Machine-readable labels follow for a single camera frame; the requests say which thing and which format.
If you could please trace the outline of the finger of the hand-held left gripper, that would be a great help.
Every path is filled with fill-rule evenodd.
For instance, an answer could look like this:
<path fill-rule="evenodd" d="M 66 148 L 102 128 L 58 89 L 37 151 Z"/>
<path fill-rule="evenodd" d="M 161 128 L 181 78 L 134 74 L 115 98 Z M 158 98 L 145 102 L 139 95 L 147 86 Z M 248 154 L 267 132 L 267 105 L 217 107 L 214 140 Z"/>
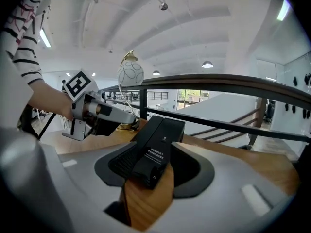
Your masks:
<path fill-rule="evenodd" d="M 125 111 L 117 106 L 109 105 L 111 107 L 111 113 L 108 116 L 109 121 L 117 122 L 120 124 L 132 124 L 136 121 L 136 117 L 133 113 Z"/>

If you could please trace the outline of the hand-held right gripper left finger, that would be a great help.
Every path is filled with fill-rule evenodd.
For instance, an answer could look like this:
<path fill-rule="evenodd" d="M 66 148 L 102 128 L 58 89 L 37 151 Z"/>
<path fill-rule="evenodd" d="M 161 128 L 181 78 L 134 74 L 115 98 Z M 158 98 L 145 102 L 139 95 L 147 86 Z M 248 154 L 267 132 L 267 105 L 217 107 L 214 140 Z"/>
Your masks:
<path fill-rule="evenodd" d="M 58 155 L 54 147 L 42 144 L 54 187 L 72 223 L 71 233 L 134 233 L 135 229 L 115 220 L 105 208 L 119 200 L 121 186 L 107 185 L 95 173 L 95 163 L 108 154 L 117 155 L 135 143 L 99 150 Z"/>

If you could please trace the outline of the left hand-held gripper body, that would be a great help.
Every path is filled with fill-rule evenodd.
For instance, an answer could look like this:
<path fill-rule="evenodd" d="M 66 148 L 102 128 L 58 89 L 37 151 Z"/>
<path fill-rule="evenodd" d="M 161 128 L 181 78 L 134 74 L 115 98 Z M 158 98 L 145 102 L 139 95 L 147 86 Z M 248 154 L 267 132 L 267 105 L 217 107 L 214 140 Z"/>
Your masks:
<path fill-rule="evenodd" d="M 117 129 L 119 123 L 109 120 L 113 108 L 102 101 L 92 76 L 81 69 L 63 87 L 72 100 L 73 116 L 70 132 L 63 136 L 83 141 L 89 135 L 109 136 Z"/>

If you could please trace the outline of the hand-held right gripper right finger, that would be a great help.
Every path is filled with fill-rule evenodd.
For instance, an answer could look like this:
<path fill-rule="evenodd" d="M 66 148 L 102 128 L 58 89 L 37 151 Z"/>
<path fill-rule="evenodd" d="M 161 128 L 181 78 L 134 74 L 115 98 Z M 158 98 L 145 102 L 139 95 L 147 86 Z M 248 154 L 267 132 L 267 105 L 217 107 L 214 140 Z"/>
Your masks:
<path fill-rule="evenodd" d="M 146 156 L 174 172 L 173 201 L 149 228 L 152 233 L 261 233 L 292 201 L 239 158 L 173 142 Z"/>

